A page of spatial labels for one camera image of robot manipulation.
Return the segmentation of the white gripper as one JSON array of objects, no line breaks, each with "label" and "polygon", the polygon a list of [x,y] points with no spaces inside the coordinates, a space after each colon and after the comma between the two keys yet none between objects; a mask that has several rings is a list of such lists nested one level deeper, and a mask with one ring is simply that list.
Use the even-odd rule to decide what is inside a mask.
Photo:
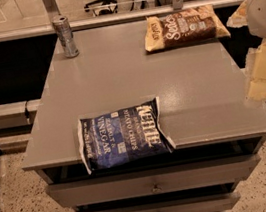
[{"label": "white gripper", "polygon": [[[239,28],[248,25],[246,6],[246,1],[243,1],[236,11],[232,13],[227,20],[228,27]],[[246,83],[247,98],[255,101],[266,100],[266,38],[263,39],[261,45],[256,50],[252,69],[252,80]]]}]

